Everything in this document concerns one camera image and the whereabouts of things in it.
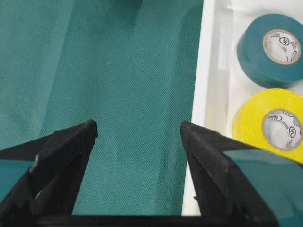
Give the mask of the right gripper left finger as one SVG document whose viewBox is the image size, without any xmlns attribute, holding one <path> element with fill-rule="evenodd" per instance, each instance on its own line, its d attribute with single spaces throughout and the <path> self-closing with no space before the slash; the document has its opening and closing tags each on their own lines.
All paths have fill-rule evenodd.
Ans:
<svg viewBox="0 0 303 227">
<path fill-rule="evenodd" d="M 34 225 L 35 216 L 70 216 L 98 136 L 97 123 L 61 129 L 0 152 L 0 224 Z"/>
</svg>

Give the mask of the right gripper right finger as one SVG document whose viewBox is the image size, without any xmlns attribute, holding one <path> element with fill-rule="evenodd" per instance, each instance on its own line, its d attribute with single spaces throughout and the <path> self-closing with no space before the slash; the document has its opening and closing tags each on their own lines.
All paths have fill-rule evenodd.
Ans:
<svg viewBox="0 0 303 227">
<path fill-rule="evenodd" d="M 221 227 L 302 226 L 302 164 L 189 121 L 180 135 L 202 217 Z"/>
</svg>

